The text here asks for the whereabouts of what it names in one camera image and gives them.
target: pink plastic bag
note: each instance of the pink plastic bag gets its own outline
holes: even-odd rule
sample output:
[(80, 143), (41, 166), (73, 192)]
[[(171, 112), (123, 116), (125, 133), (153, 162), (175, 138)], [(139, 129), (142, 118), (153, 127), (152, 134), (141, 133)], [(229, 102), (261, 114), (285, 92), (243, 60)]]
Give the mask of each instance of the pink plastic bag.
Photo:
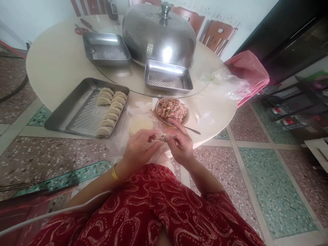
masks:
[(251, 93), (239, 100), (238, 107), (264, 88), (270, 81), (269, 74), (250, 51), (241, 52), (225, 62), (233, 75), (247, 80), (251, 85)]

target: stainless steel tray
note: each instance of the stainless steel tray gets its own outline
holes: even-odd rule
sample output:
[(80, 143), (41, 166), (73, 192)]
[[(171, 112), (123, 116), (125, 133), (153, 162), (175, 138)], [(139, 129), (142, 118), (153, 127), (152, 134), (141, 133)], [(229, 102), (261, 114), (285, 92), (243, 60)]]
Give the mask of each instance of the stainless steel tray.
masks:
[(145, 83), (150, 89), (169, 92), (188, 93), (194, 88), (187, 68), (155, 60), (146, 63)]
[(104, 87), (111, 88), (114, 92), (124, 92), (127, 95), (123, 109), (111, 132), (112, 134), (116, 125), (119, 124), (119, 120), (125, 109), (130, 89), (125, 86), (93, 78), (84, 79), (50, 115), (44, 123), (44, 127), (54, 132), (94, 139), (105, 139), (110, 137), (110, 135), (96, 136), (99, 124), (109, 108), (97, 106), (96, 104), (99, 91)]
[(85, 55), (95, 66), (125, 66), (131, 55), (118, 34), (84, 32)]

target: green floor tile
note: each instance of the green floor tile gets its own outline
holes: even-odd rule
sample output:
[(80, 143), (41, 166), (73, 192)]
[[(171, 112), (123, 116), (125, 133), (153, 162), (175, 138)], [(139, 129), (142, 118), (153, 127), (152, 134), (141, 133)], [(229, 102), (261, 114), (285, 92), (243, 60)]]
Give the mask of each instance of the green floor tile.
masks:
[(100, 161), (89, 166), (80, 168), (70, 173), (52, 178), (48, 181), (36, 184), (28, 189), (18, 191), (14, 196), (25, 195), (35, 191), (47, 189), (49, 191), (58, 190), (69, 185), (78, 185), (84, 181), (97, 177), (110, 169), (112, 165), (108, 161)]
[(224, 128), (214, 139), (230, 140), (227, 130)]
[(281, 126), (270, 120), (266, 108), (260, 102), (253, 103), (253, 107), (275, 143), (298, 144), (297, 139), (289, 131), (284, 131)]
[(49, 118), (51, 115), (51, 111), (47, 109), (46, 106), (42, 106), (36, 114), (30, 119), (30, 121), (27, 123), (27, 125), (31, 126), (43, 126), (45, 121)]
[(240, 148), (273, 238), (317, 230), (274, 150)]

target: yellow wristband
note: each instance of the yellow wristband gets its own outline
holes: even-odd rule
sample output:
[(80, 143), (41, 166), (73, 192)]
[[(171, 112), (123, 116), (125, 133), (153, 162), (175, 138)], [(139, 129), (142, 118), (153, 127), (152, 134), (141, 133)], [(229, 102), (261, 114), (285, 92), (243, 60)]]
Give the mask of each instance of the yellow wristband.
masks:
[(121, 181), (121, 182), (125, 182), (123, 179), (120, 179), (120, 178), (116, 175), (115, 170), (114, 170), (115, 166), (116, 166), (116, 164), (115, 164), (115, 165), (113, 166), (113, 168), (112, 168), (112, 176), (113, 176), (113, 178), (114, 178), (115, 180), (119, 180), (119, 181)]

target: bowl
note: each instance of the bowl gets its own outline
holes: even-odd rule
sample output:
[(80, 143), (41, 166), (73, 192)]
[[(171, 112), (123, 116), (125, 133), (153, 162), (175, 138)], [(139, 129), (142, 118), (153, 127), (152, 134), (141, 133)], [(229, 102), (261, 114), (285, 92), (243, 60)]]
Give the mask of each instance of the bowl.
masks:
[(189, 120), (189, 117), (190, 117), (189, 108), (188, 108), (188, 106), (187, 106), (182, 100), (180, 100), (180, 99), (177, 98), (177, 97), (163, 97), (163, 98), (161, 98), (161, 99), (158, 100), (158, 102), (157, 102), (157, 104), (156, 104), (156, 114), (157, 114), (158, 118), (159, 118), (161, 121), (163, 121), (166, 125), (174, 126), (174, 125), (168, 123), (167, 121), (161, 119), (161, 118), (159, 117), (159, 115), (158, 115), (158, 108), (159, 108), (159, 106), (160, 106), (160, 102), (163, 102), (163, 101), (166, 101), (166, 100), (169, 100), (169, 99), (178, 99), (181, 103), (183, 103), (183, 104), (186, 106), (187, 114), (185, 115), (185, 117), (183, 118), (183, 120), (182, 120), (182, 122), (181, 122), (182, 125), (186, 124), (186, 123), (188, 122), (188, 120)]

